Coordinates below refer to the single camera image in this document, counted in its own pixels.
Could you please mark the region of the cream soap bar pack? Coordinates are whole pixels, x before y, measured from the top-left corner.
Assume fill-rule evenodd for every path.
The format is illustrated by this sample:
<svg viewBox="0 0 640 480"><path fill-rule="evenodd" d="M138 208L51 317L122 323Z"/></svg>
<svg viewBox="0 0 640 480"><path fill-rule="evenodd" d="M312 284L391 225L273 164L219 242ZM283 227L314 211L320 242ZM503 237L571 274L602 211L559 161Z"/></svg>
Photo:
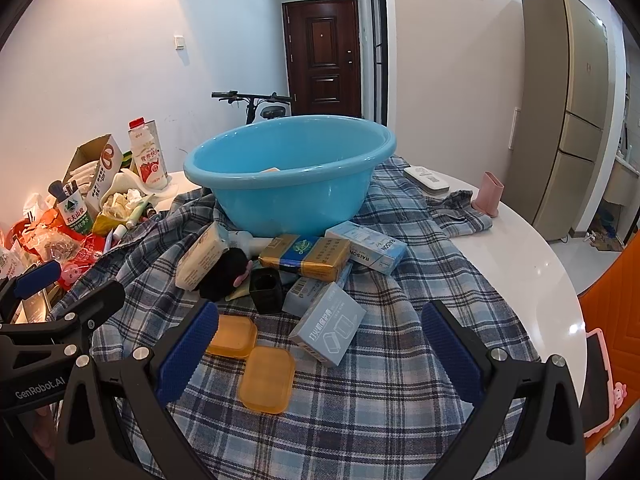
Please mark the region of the cream soap bar pack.
<svg viewBox="0 0 640 480"><path fill-rule="evenodd" d="M179 260L176 286L193 292L228 249L227 230L212 223Z"/></svg>

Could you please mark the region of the black plush toy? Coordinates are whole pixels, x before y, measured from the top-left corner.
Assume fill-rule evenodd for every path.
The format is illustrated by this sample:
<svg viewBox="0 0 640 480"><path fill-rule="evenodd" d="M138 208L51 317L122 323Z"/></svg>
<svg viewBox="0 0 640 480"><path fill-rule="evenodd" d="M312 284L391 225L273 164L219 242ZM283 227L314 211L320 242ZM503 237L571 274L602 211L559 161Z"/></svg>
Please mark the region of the black plush toy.
<svg viewBox="0 0 640 480"><path fill-rule="evenodd" d="M251 267L250 259L241 248L230 248L220 256L196 290L208 301L224 300L248 277Z"/></svg>

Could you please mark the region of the orange soap box lid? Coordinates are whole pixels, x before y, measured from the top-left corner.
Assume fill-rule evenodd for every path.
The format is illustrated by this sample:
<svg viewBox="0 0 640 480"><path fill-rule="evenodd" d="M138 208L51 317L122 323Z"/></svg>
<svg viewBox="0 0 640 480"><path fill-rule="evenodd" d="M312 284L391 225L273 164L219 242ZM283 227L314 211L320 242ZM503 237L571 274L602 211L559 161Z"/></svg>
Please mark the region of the orange soap box lid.
<svg viewBox="0 0 640 480"><path fill-rule="evenodd" d="M288 350L256 346L245 363L238 396L249 410L281 414L293 390L295 360Z"/></svg>

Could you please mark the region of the small black box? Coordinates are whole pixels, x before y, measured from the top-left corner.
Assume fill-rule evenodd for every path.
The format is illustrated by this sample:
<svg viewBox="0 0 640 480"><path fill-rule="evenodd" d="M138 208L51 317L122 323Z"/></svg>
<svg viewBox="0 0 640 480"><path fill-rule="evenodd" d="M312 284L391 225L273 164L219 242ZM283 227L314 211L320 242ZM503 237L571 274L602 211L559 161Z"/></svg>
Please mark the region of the small black box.
<svg viewBox="0 0 640 480"><path fill-rule="evenodd" d="M259 314L281 312L285 291L280 272L273 268L259 268L250 272L250 299Z"/></svg>

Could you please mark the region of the grey-blue product box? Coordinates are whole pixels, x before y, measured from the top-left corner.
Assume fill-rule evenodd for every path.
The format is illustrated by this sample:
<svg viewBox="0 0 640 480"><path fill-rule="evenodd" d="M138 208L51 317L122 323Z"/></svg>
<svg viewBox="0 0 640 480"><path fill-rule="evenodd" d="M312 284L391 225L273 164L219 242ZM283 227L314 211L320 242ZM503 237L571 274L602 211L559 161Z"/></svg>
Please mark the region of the grey-blue product box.
<svg viewBox="0 0 640 480"><path fill-rule="evenodd" d="M336 283L321 289L288 336L326 366L337 366L367 311Z"/></svg>

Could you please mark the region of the gold blue packet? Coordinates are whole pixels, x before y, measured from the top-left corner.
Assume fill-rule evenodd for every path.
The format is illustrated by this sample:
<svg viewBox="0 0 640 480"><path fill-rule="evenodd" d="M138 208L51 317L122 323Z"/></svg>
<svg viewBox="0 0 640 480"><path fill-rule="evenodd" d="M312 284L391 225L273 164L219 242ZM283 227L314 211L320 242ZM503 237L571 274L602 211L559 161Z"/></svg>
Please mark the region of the gold blue packet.
<svg viewBox="0 0 640 480"><path fill-rule="evenodd" d="M259 254L266 268L296 273L305 278L334 282L350 257L348 240L313 235L283 234Z"/></svg>

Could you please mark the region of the light blue carton box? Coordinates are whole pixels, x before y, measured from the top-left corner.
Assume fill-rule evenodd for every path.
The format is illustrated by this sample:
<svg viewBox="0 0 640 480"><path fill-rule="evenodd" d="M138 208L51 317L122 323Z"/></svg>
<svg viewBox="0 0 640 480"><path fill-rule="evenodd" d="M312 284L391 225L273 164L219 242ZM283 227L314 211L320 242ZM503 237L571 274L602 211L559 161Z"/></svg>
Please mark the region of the light blue carton box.
<svg viewBox="0 0 640 480"><path fill-rule="evenodd" d="M353 262L384 275L392 274L407 252L406 243L351 221L332 226L324 236L347 240Z"/></svg>

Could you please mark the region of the pink case tablet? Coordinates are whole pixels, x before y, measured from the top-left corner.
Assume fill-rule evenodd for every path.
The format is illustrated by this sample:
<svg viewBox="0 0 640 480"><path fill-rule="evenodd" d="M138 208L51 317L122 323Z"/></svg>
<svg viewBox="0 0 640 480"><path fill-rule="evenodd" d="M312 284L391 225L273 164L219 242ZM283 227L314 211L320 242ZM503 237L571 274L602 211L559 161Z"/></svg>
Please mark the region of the pink case tablet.
<svg viewBox="0 0 640 480"><path fill-rule="evenodd" d="M614 382L604 333L595 328L587 334L587 371L580 402L584 437L608 426L627 396L627 387Z"/></svg>

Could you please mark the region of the open cardboard snack box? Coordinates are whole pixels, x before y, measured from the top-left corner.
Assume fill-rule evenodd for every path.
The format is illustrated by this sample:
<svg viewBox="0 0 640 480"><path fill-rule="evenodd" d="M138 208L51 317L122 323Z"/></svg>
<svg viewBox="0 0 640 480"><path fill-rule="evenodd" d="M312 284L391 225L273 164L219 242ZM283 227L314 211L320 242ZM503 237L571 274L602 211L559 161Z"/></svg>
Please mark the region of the open cardboard snack box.
<svg viewBox="0 0 640 480"><path fill-rule="evenodd" d="M122 164L122 150L114 136L104 134L76 148L62 180L76 182L91 218L101 210L101 200Z"/></svg>

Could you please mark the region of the strawberry milk bottle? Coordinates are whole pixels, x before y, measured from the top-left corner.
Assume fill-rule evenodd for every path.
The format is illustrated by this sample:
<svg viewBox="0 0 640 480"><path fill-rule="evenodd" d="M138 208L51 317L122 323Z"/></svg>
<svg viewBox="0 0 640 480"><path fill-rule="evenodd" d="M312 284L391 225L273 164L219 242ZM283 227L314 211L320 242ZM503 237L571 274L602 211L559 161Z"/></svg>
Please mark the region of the strawberry milk bottle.
<svg viewBox="0 0 640 480"><path fill-rule="evenodd" d="M128 134L132 158L142 183L147 188L161 190L167 185L162 152L160 144L152 135L152 131L143 117L136 118L129 123Z"/></svg>

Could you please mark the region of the blue plaid cloth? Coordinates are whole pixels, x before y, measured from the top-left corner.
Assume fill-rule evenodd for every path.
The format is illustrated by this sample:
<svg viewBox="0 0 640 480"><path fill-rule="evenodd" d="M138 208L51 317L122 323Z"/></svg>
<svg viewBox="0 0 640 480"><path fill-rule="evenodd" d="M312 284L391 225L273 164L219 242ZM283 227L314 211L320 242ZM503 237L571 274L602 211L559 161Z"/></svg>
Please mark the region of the blue plaid cloth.
<svg viewBox="0 0 640 480"><path fill-rule="evenodd" d="M250 312L247 298L219 305L220 313L248 314L257 344L285 348L296 370L286 411L258 414L238 398L244 361L203 356L169 413L218 479L423 479L472 411L425 343L420 312L431 300L442 301L489 349L538 361L518 316L450 240L490 229L490 219L465 203L470 193L429 200L406 178L408 166L399 156L377 166L352 219L408 250L391 276L352 268L344 291L367 313L339 366L323 365L288 339L297 318ZM52 318L114 278L126 301L93 334L92 356L117 361L154 346L200 299L176 287L175 273L214 221L233 229L212 192L178 195L170 210L101 257L52 308Z"/></svg>

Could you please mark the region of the pink cup holder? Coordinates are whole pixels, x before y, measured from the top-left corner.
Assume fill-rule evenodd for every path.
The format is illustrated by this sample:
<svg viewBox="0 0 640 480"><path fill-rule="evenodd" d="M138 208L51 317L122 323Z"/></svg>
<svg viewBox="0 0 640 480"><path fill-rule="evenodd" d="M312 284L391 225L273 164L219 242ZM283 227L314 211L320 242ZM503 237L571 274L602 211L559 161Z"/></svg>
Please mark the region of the pink cup holder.
<svg viewBox="0 0 640 480"><path fill-rule="evenodd" d="M503 183L492 172L486 171L477 196L471 202L472 207L490 218L497 218L503 190Z"/></svg>

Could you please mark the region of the black bicycle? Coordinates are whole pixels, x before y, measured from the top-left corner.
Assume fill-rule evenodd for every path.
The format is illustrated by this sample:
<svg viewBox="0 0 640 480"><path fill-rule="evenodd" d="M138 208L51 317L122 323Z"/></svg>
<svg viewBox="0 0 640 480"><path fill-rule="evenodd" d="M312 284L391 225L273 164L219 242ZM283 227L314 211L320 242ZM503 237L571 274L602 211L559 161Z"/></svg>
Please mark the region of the black bicycle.
<svg viewBox="0 0 640 480"><path fill-rule="evenodd" d="M246 104L247 125L252 124L257 115L267 120L282 118L286 115L285 107L292 104L292 99L289 96L280 96L277 92L251 94L230 90L228 92L212 92L210 97L218 101L226 101L229 105L244 102Z"/></svg>

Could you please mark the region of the beige refrigerator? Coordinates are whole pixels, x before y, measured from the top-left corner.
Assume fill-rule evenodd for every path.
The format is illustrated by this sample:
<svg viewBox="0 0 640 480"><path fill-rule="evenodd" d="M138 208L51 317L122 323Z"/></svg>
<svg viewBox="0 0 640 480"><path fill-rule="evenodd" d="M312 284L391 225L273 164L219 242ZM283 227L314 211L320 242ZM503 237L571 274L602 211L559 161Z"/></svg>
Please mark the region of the beige refrigerator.
<svg viewBox="0 0 640 480"><path fill-rule="evenodd" d="M545 240L578 217L602 141L608 35L582 0L522 0L525 67L503 201Z"/></svg>

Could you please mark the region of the dark red door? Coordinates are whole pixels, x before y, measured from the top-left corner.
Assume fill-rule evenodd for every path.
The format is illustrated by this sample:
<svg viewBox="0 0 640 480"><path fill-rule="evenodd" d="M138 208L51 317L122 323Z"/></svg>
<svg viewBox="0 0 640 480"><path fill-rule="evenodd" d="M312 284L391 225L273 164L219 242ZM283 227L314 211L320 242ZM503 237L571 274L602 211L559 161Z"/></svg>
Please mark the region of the dark red door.
<svg viewBox="0 0 640 480"><path fill-rule="evenodd" d="M294 115L361 116L358 0L282 4Z"/></svg>

